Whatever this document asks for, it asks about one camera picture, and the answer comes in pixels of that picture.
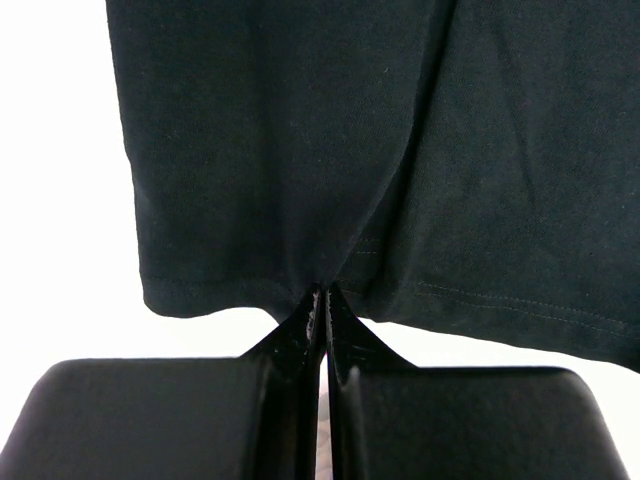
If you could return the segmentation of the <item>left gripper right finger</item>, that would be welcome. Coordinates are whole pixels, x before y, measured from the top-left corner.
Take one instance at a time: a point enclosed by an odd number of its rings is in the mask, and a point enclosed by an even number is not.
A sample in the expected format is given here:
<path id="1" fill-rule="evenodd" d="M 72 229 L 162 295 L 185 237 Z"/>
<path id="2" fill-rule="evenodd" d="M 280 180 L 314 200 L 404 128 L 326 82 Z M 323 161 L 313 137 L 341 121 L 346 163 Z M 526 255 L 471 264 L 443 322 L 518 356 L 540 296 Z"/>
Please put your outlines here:
<path id="1" fill-rule="evenodd" d="M 558 367 L 421 368 L 324 295 L 337 479 L 624 479 L 595 397 Z"/>

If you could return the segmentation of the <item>black t shirt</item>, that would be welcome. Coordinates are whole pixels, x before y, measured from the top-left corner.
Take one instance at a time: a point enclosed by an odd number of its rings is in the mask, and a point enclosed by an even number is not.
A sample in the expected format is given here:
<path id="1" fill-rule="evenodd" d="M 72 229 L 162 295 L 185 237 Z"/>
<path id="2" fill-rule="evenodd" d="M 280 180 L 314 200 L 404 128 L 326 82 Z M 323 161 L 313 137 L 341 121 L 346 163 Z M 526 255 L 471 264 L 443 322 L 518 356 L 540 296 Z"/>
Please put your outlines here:
<path id="1" fill-rule="evenodd" d="M 143 299 L 639 367 L 635 1 L 110 1 Z"/>

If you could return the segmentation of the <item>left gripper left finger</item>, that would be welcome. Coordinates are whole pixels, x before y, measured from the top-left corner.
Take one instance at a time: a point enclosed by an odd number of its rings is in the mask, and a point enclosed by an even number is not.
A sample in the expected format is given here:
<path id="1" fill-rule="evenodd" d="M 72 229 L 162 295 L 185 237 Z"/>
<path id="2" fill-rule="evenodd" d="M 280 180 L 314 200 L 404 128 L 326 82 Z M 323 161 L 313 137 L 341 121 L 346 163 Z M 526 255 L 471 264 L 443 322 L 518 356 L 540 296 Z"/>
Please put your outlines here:
<path id="1" fill-rule="evenodd" d="M 236 358 L 52 366 L 10 435 L 14 479 L 310 479 L 322 294 Z"/>

